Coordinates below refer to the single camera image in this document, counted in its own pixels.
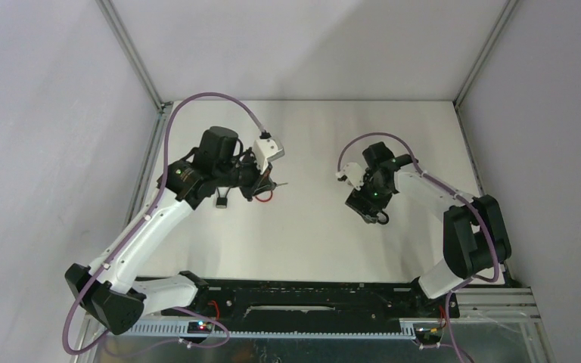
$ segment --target white table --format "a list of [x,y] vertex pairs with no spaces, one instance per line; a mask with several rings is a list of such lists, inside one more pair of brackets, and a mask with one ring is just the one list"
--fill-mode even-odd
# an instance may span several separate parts
[[[477,195],[451,102],[246,104],[283,143],[286,156],[273,163],[272,178],[289,184],[276,190],[269,203],[248,203],[239,190],[229,194],[228,209],[216,209],[214,198],[205,200],[159,246],[141,275],[190,270],[204,278],[410,282],[442,259],[442,223],[426,209],[397,194],[387,208],[390,223],[367,225],[344,204],[351,188],[338,182],[335,172],[337,156],[351,139],[366,132],[391,132],[412,147],[425,169]],[[259,136],[240,107],[228,101],[195,101],[176,117],[169,161],[198,146],[210,126],[234,129],[246,147]],[[405,153],[391,139],[367,138],[346,152],[343,164],[365,165],[362,150],[377,141],[384,141],[395,155]],[[162,172],[162,152],[153,181]]]

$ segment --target white wall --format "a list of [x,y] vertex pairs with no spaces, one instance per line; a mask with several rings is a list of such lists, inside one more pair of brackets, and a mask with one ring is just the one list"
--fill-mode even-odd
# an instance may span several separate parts
[[154,120],[95,2],[0,1],[0,362],[68,360],[63,274],[120,232]]
[[505,0],[115,2],[162,98],[455,98]]
[[463,109],[514,274],[559,361],[581,361],[581,2],[521,2]]

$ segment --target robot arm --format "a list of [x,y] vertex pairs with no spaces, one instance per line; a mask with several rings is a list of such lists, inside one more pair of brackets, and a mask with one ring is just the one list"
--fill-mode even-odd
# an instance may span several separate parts
[[[206,130],[199,147],[187,157],[168,166],[166,189],[157,210],[148,213],[151,203],[124,229],[121,235],[88,267],[73,264],[65,278],[77,296],[92,271],[103,266],[85,295],[81,306],[113,334],[131,328],[143,315],[173,306],[189,306],[204,282],[190,272],[171,278],[135,281],[139,269],[170,231],[189,216],[200,203],[220,187],[240,188],[247,200],[275,189],[270,179],[271,162],[284,156],[284,148],[274,138],[256,140],[252,148],[233,156],[238,135],[230,129],[211,127]],[[135,232],[110,263],[109,256],[124,240],[139,219],[145,223]]]
[[[451,195],[423,177],[408,154],[395,157],[383,142],[371,145],[362,154],[367,169],[348,163],[337,177],[353,187],[346,204],[365,222],[387,224],[389,216],[384,209],[393,194],[403,193],[428,208],[443,223],[443,259],[416,279],[428,299],[442,296],[493,266],[485,233],[490,233],[494,241],[499,262],[511,256],[511,245],[495,198],[489,195],[476,198],[443,183],[455,191]],[[458,196],[472,201],[488,231],[474,231],[477,221]]]

